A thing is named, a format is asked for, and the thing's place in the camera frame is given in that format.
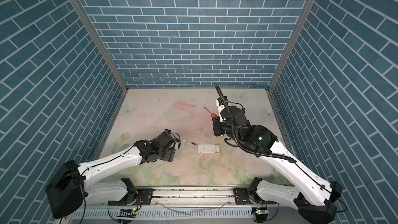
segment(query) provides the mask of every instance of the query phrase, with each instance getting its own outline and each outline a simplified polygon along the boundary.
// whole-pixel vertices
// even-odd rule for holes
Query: table
[[[221,89],[228,99],[246,107],[245,115],[251,124],[267,127],[281,140],[266,90]],[[211,116],[204,107],[218,114],[217,98],[215,89],[130,89],[100,157],[126,149],[137,140],[151,140],[165,129],[181,136],[181,147],[172,162],[158,160],[130,167],[104,181],[128,177],[136,186],[247,185],[254,177],[261,177],[290,184],[271,165],[228,146],[224,137],[214,136]],[[219,144],[221,152],[198,153],[190,142]]]

